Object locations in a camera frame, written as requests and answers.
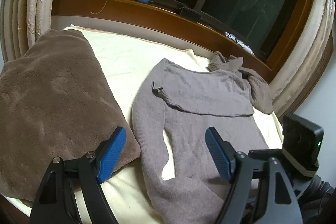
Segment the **grey-mauve thin knit sweater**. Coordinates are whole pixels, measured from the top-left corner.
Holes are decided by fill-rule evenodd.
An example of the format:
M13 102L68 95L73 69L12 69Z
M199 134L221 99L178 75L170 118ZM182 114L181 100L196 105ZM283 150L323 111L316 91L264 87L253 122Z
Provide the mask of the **grey-mauve thin knit sweater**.
M242 152L265 149L249 90L228 71L194 72L161 60L131 110L148 196L164 223L214 223L230 186L205 142L214 127Z

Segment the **brown fleece blanket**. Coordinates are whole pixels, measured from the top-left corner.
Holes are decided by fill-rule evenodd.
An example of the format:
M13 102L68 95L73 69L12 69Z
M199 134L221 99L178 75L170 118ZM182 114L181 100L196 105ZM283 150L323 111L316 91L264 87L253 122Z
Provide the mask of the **brown fleece blanket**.
M80 31L48 30L1 71L1 193L33 201L54 157L82 157L117 127L126 130L121 169L140 147L92 47Z

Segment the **beige right curtain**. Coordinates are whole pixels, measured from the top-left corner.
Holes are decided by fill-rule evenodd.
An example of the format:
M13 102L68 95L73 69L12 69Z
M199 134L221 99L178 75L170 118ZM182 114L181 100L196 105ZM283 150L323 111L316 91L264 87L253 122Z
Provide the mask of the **beige right curtain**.
M317 69L331 33L334 13L334 0L313 0L297 44L269 85L278 117L294 103Z

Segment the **beige curtain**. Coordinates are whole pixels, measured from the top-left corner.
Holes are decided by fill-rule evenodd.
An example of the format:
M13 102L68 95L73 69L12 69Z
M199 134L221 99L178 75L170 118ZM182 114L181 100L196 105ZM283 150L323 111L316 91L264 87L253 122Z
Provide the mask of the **beige curtain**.
M51 28L53 0L1 0L4 62L22 57Z
M294 103L317 69L331 33L334 13L334 0L313 0L297 44L269 85L278 117Z

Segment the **taupe ribbed knit sweater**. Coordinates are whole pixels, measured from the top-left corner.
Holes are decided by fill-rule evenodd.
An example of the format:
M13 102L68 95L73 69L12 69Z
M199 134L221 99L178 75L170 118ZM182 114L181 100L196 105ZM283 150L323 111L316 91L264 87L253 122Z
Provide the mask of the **taupe ribbed knit sweater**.
M237 75L249 90L249 98L252 106L264 114L272 114L272 96L268 83L253 69L243 67L242 57L224 57L216 51L209 62L209 71L229 71Z

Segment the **patterned white cloth on sill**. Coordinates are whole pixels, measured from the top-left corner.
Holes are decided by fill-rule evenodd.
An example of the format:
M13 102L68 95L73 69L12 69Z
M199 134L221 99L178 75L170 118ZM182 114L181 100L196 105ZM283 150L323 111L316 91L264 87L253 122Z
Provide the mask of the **patterned white cloth on sill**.
M233 35L230 32L224 32L224 35L226 38L232 40L233 42L235 42L236 44L238 44L240 47L242 47L246 52L248 52L249 54L251 54L252 56L254 56L254 52L252 51L252 49L247 46L242 40L238 39L235 35Z

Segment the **small black box on sill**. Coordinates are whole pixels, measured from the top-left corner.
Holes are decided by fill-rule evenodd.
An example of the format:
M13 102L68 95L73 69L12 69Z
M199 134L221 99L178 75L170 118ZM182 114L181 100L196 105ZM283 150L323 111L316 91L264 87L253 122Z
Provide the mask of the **small black box on sill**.
M179 9L179 15L191 22L198 23L202 19L202 14L191 8L183 6Z

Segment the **beige left curtain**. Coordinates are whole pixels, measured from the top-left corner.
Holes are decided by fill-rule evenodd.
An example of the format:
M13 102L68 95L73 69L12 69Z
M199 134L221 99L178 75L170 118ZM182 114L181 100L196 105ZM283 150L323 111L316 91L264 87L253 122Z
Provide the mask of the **beige left curtain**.
M4 62L22 57L51 28L53 0L1 0Z

